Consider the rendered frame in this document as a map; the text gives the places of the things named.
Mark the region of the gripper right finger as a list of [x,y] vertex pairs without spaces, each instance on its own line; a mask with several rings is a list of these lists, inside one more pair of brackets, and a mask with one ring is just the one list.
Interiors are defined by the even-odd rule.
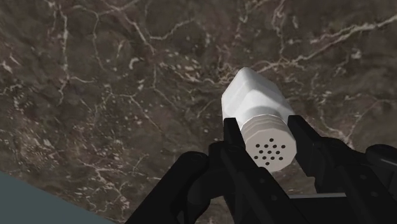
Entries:
[[295,159],[318,193],[344,193],[360,224],[397,224],[397,148],[375,144],[355,151],[320,136],[299,115],[289,116],[288,128]]

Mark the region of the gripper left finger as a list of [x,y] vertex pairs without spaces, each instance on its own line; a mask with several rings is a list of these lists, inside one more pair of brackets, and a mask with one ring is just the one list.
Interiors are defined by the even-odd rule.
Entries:
[[212,199],[223,197],[234,224],[305,224],[272,175],[248,155],[235,118],[209,153],[183,153],[125,224],[195,224]]

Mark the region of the white salt shaker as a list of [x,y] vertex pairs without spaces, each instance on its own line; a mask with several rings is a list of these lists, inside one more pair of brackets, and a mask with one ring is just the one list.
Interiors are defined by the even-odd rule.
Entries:
[[223,118],[235,118],[257,166],[281,171],[296,155],[287,122],[294,111],[277,85],[249,67],[240,69],[221,97]]

